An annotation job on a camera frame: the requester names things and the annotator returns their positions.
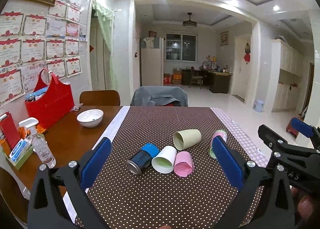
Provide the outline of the person's right hand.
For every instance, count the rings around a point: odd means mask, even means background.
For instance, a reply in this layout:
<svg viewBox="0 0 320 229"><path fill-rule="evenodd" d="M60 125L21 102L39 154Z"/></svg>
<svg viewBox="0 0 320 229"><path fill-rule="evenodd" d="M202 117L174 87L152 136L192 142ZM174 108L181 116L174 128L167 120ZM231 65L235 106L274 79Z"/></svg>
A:
<svg viewBox="0 0 320 229"><path fill-rule="evenodd" d="M296 228L319 228L319 200L295 187L291 188L291 193L295 204Z"/></svg>

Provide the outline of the person's left hand thumb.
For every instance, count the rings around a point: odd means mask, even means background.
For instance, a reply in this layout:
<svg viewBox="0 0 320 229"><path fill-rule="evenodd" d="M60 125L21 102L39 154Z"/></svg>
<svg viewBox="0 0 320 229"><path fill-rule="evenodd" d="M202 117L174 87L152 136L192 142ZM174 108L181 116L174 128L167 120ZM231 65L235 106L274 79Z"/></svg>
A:
<svg viewBox="0 0 320 229"><path fill-rule="evenodd" d="M168 226L168 225L165 225L165 226L159 227L158 229L172 229L172 228L170 226Z"/></svg>

